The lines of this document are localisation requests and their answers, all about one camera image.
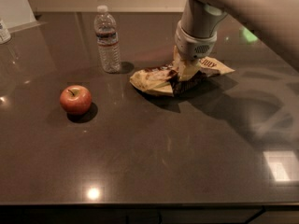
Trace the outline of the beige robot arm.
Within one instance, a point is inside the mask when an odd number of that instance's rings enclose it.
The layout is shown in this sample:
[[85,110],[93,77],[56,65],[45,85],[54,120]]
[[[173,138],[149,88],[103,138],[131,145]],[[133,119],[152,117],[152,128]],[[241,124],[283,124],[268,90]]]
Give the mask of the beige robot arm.
[[187,0],[175,33],[181,58],[192,61],[209,55],[228,15],[299,69],[299,0]]

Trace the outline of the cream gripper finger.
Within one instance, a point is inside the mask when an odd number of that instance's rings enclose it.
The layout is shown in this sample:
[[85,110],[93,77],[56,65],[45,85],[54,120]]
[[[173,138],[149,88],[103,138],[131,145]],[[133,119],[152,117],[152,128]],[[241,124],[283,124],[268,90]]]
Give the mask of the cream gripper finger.
[[186,67],[186,61],[183,60],[178,52],[178,48],[174,47],[173,49],[173,67],[181,73]]
[[178,80],[190,80],[201,68],[199,59],[196,60],[182,60],[178,65]]

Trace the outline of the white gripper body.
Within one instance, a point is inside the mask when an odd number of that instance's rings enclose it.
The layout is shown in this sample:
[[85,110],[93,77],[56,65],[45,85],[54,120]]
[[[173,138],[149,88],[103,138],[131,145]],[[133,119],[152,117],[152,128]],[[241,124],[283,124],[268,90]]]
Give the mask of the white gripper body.
[[175,43],[183,60],[196,60],[208,56],[214,48],[217,35],[208,38],[197,38],[188,35],[179,21],[175,32]]

